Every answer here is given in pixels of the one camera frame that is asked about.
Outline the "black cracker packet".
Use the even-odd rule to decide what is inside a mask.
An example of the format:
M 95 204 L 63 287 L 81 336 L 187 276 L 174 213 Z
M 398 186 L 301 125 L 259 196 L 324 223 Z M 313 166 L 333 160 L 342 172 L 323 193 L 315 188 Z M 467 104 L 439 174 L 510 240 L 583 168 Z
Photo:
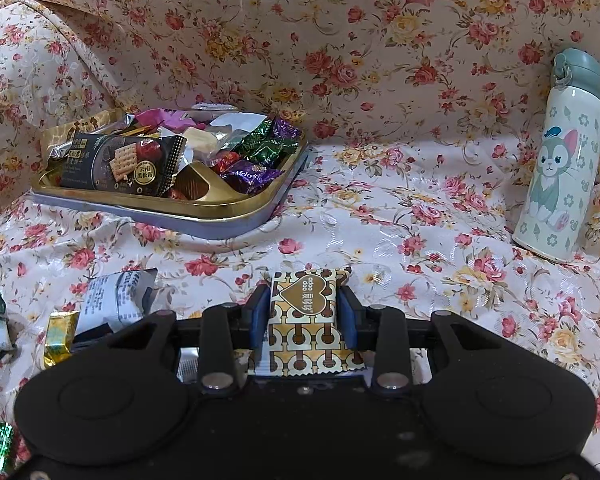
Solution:
M 163 196 L 181 166 L 186 139 L 78 133 L 61 167 L 63 188 Z

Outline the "floral sofa cover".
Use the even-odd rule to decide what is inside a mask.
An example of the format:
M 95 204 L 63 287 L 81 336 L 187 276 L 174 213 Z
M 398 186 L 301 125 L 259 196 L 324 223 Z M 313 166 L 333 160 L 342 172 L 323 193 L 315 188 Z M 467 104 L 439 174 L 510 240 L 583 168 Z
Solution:
M 565 48 L 600 61 L 600 0 L 3 0 L 0 420 L 48 316 L 92 278 L 155 268 L 184 318 L 277 269 L 347 268 L 366 304 L 442 307 L 580 375 L 600 467 L 600 164 L 570 263 L 512 241 Z M 230 103 L 298 125 L 313 157 L 265 226 L 206 242 L 38 205 L 47 129 Z

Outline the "gold waffle snack packet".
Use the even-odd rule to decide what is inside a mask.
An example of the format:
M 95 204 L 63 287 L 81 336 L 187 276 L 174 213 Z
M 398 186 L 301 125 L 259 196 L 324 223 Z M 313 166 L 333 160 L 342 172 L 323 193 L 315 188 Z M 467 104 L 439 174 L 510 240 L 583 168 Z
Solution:
M 114 110 L 103 110 L 93 116 L 81 118 L 58 125 L 42 132 L 41 136 L 41 154 L 44 162 L 48 162 L 50 152 L 56 146 L 71 141 L 78 132 L 93 132 L 117 122 L 124 116 L 124 111 L 115 108 Z

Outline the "gold foil candy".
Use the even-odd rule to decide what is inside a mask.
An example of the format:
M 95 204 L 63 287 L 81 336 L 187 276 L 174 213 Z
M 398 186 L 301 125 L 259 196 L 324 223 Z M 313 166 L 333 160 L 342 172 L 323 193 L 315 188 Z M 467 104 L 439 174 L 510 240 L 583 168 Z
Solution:
M 47 370 L 71 356 L 71 348 L 80 312 L 53 312 L 48 319 L 43 351 L 43 366 Z

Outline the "purple candy wrapper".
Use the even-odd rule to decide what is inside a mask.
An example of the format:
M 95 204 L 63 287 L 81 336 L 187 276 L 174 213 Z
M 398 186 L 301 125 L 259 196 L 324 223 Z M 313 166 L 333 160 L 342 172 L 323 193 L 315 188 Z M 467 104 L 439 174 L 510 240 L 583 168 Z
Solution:
M 238 160 L 221 174 L 234 191 L 246 195 L 258 194 L 283 174 L 282 170 L 268 168 L 248 160 Z

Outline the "brown gold heart snack packet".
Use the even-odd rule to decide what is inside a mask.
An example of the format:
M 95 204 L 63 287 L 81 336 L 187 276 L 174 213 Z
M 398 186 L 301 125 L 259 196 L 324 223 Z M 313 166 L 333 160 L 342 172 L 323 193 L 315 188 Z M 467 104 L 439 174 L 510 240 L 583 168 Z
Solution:
M 251 376 L 298 377 L 356 373 L 362 356 L 347 347 L 337 321 L 338 282 L 332 269 L 273 276 L 270 317 L 262 346 L 251 353 Z

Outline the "gold purple snack tray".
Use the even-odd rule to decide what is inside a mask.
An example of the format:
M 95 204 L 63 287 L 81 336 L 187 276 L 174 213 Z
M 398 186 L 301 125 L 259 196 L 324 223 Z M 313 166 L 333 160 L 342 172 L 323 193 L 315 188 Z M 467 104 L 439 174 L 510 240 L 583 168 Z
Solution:
M 184 136 L 186 148 L 181 166 L 173 185 L 163 196 L 63 188 L 59 185 L 61 167 L 74 137 L 53 148 L 48 162 L 43 160 L 44 168 L 32 182 L 33 196 L 41 203 L 73 210 L 111 212 L 206 240 L 235 237 L 262 226 L 306 162 L 308 141 L 304 133 L 301 131 L 294 154 L 285 157 L 275 168 L 283 174 L 260 193 L 246 195 L 234 191 L 221 178 L 230 165 L 245 160 L 230 149 L 265 119 L 280 116 L 244 112 L 234 105 L 215 103 L 195 104 L 185 111 L 207 128 L 188 128 L 183 133 L 174 133 L 163 127 L 143 127 L 135 120 L 136 114 L 124 112 L 122 119 L 108 126 L 93 132 L 78 132 L 150 138 Z

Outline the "pink candy wrapper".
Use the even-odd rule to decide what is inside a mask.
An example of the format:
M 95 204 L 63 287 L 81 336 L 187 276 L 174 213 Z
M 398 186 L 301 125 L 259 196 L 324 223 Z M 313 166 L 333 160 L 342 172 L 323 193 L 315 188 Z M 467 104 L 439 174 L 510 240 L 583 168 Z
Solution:
M 183 133 L 188 128 L 204 130 L 207 125 L 196 122 L 189 117 L 185 110 L 167 110 L 166 108 L 151 108 L 135 115 L 135 120 L 143 127 L 163 127 L 174 133 Z

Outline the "white black snack packet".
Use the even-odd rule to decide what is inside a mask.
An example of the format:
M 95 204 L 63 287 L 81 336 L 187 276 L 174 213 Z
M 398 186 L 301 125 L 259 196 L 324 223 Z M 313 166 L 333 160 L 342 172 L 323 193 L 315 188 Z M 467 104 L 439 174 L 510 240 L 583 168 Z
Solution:
M 78 344 L 120 332 L 149 313 L 155 300 L 156 269 L 122 271 L 95 278 L 80 307 Z

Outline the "green candy in tray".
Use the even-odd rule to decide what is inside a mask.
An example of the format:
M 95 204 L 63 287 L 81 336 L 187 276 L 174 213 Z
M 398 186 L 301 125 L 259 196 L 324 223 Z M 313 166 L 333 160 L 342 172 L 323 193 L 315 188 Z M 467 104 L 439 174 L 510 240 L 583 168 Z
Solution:
M 285 157 L 294 154 L 300 136 L 301 130 L 283 118 L 268 118 L 230 150 L 252 164 L 276 168 Z

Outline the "cat print water bottle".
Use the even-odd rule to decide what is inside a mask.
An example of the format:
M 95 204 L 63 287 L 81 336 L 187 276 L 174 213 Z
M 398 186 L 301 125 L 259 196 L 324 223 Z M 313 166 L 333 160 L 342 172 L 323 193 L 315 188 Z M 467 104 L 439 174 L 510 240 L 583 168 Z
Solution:
M 572 257 L 600 162 L 600 63 L 565 49 L 555 55 L 552 88 L 532 179 L 513 240 L 555 262 Z

